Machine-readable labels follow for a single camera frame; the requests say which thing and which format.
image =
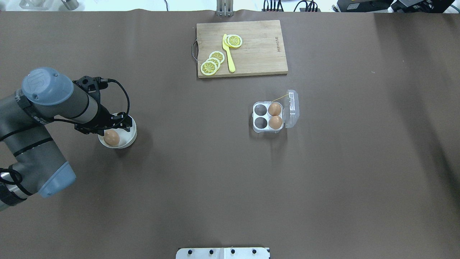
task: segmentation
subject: white metal bracket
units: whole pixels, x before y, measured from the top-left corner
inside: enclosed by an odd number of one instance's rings
[[[217,16],[233,16],[233,0],[217,0]]]
[[[270,259],[267,247],[181,248],[176,259]]]

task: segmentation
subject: wooden cutting board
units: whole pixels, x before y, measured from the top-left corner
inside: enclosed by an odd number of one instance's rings
[[[239,48],[230,48],[236,71],[228,70],[227,54],[222,48],[224,34],[237,34],[243,39]],[[287,74],[288,63],[279,20],[211,23],[196,25],[198,43],[198,77],[243,77]],[[221,51],[225,61],[212,76],[201,73],[201,64],[213,51]]]

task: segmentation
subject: yellow plastic knife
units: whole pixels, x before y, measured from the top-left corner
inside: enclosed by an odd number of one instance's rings
[[[231,58],[230,48],[227,45],[227,43],[225,43],[226,37],[227,34],[224,34],[224,37],[222,38],[222,48],[227,52],[227,62],[229,64],[229,71],[233,73],[235,72],[235,64],[233,63],[233,59]]]

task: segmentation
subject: ur logo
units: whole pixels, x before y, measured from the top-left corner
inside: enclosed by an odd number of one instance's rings
[[[40,88],[45,84],[45,74],[43,72],[38,72],[30,75],[27,77],[27,83],[29,83],[30,90],[35,91],[35,89]]]

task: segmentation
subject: knife handle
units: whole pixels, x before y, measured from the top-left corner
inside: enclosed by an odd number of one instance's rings
[[[227,50],[227,62],[229,64],[229,71],[235,72],[235,63],[233,63],[233,59],[231,58],[230,50]]]

